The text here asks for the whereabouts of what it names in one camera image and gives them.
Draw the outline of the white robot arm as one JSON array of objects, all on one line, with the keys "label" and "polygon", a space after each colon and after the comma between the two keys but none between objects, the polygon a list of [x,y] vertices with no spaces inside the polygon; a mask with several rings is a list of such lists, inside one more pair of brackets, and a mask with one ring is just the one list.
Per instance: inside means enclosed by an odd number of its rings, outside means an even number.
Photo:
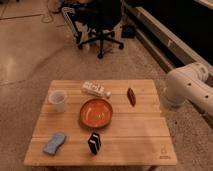
[{"label": "white robot arm", "polygon": [[208,77],[207,67],[199,62],[171,70],[166,75],[164,104],[179,108],[189,100],[213,117],[213,87],[205,83]]}]

